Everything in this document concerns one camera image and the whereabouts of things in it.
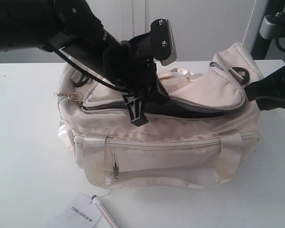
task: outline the price tag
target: price tag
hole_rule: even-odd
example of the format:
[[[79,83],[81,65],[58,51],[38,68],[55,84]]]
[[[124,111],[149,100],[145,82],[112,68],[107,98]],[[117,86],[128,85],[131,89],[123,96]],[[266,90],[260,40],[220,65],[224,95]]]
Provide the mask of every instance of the price tag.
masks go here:
[[[101,213],[91,198],[79,194],[72,203],[44,228],[93,228],[101,218]]]

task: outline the white table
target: white table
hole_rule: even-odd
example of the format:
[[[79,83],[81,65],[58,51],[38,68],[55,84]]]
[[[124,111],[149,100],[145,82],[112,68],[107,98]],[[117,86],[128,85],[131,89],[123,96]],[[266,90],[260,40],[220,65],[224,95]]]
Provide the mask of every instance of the white table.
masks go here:
[[[258,61],[265,76],[282,61]],[[208,62],[174,66],[206,72]],[[103,195],[58,139],[53,94],[63,64],[0,65],[0,228],[35,228],[80,192]],[[285,228],[285,110],[263,112],[262,141],[229,183],[204,190],[115,190],[103,202],[121,228]],[[102,220],[98,227],[108,227]]]

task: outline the white bag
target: white bag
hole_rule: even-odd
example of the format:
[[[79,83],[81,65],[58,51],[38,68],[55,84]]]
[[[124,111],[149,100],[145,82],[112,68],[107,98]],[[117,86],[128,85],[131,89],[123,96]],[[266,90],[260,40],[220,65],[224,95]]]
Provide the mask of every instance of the white bag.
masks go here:
[[[241,85],[243,77],[233,67],[246,69],[250,81]],[[150,109],[154,113],[146,113],[149,123],[141,127],[130,123],[126,110],[116,108],[123,102],[119,92],[92,80],[75,88],[70,78],[76,74],[66,65],[59,93],[82,96],[85,108],[72,96],[58,98],[60,135],[95,186],[201,188],[223,183],[259,139],[260,110],[243,88],[263,76],[240,43],[217,53],[206,74],[182,69],[159,73],[170,98],[190,112],[179,117],[169,108],[169,115]]]

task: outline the bag handle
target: bag handle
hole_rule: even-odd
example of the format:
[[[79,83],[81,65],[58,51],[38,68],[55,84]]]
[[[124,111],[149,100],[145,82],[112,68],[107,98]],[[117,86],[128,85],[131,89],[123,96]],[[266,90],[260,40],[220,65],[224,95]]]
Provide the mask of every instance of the bag handle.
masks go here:
[[[220,134],[221,152],[214,168],[215,182],[207,186],[228,182],[237,170],[241,160],[242,136],[238,131]],[[88,181],[105,189],[143,186],[178,186],[202,189],[206,186],[190,183],[186,180],[169,177],[140,177],[125,180],[113,186],[107,186],[104,175],[106,136],[87,134],[83,144],[84,169]]]

